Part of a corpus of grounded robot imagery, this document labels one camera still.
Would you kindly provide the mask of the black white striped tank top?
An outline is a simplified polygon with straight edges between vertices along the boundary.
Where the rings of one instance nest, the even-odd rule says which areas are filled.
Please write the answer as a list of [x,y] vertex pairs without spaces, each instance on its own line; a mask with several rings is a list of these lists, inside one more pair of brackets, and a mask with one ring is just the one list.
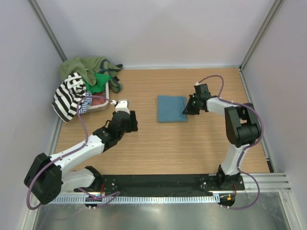
[[77,114],[77,104],[86,92],[83,78],[77,72],[70,74],[56,89],[52,107],[63,122],[71,121]]

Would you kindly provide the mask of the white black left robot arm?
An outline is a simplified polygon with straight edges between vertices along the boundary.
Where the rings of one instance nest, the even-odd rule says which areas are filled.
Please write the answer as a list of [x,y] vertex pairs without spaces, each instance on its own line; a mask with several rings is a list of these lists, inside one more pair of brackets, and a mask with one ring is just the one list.
[[101,154],[115,146],[125,133],[136,132],[138,122],[135,111],[113,113],[106,125],[97,129],[83,142],[47,156],[37,155],[24,179],[24,184],[42,205],[53,201],[61,192],[82,188],[98,191],[103,177],[92,166],[74,171],[73,168],[88,158]]

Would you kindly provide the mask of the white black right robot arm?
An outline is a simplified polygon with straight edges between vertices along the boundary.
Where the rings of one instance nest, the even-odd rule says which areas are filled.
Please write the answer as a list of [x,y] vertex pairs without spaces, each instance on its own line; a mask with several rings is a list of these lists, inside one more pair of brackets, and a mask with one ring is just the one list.
[[189,96],[182,113],[198,115],[203,110],[224,117],[230,146],[216,173],[216,184],[220,189],[229,190],[239,181],[241,161],[247,150],[261,137],[259,115],[252,103],[240,104],[212,96],[207,84],[196,83],[194,88],[195,93]]

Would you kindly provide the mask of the red tank top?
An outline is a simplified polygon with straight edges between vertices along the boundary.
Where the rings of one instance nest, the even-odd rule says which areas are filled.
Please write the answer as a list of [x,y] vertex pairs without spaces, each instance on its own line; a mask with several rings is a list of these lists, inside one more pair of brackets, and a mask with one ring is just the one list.
[[95,95],[95,96],[92,98],[91,106],[101,106],[101,105],[104,104],[105,102],[107,102],[107,101],[105,100],[105,96],[103,96],[103,95]]

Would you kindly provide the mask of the blue white striped tank top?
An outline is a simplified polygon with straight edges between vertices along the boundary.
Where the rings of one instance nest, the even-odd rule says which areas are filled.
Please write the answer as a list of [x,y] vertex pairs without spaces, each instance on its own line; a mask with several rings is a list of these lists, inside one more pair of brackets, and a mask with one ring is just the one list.
[[92,105],[92,93],[86,92],[85,97],[81,99],[80,105],[77,107],[79,114],[85,114],[88,110],[88,107]]

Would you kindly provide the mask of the bright green tank top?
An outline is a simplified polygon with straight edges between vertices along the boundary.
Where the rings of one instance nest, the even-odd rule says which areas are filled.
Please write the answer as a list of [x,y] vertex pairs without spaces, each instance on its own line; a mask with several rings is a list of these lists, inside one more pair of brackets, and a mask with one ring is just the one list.
[[101,74],[101,73],[94,73],[94,77],[96,79],[96,83],[92,86],[85,80],[83,82],[85,83],[86,89],[91,94],[94,93],[101,93],[106,89],[106,84],[111,80],[111,76],[107,74]]

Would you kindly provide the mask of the olive green tank top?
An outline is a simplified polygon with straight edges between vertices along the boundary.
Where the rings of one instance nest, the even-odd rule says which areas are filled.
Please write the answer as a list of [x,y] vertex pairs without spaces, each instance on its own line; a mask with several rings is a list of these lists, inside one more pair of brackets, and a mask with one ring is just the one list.
[[79,57],[64,61],[59,68],[59,75],[65,80],[73,72],[77,72],[83,80],[90,85],[96,83],[94,73],[107,74],[111,76],[108,82],[109,87],[115,93],[123,90],[122,84],[119,82],[118,74],[123,69],[122,64],[113,65],[106,57]]

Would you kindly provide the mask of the white laundry basket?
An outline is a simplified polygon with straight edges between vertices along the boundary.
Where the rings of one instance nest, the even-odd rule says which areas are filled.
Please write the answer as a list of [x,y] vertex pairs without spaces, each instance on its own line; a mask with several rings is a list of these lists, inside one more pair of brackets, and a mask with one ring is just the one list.
[[[106,89],[104,91],[102,91],[101,93],[94,93],[93,96],[95,96],[95,95],[103,95],[103,96],[105,96],[105,98],[109,99],[109,85],[108,85],[108,83],[106,84]],[[100,112],[100,111],[106,110],[108,105],[109,105],[109,101],[108,100],[106,100],[106,101],[107,102],[105,102],[101,106],[89,106],[87,112],[91,113],[91,112]]]

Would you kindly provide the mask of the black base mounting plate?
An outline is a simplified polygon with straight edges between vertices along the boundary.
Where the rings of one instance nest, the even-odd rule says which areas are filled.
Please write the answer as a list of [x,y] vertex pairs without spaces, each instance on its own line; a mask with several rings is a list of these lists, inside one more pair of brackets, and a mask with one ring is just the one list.
[[170,196],[184,192],[245,190],[241,175],[225,180],[216,174],[104,175],[95,185],[83,188],[87,192],[122,196]]

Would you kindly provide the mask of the aluminium frame rail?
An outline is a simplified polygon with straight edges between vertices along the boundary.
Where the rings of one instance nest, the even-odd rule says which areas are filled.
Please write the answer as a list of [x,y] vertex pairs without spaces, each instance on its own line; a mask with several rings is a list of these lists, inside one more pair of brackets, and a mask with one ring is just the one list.
[[[261,192],[291,192],[291,186],[285,173],[252,173]],[[246,192],[257,192],[255,181],[248,175],[242,175]]]

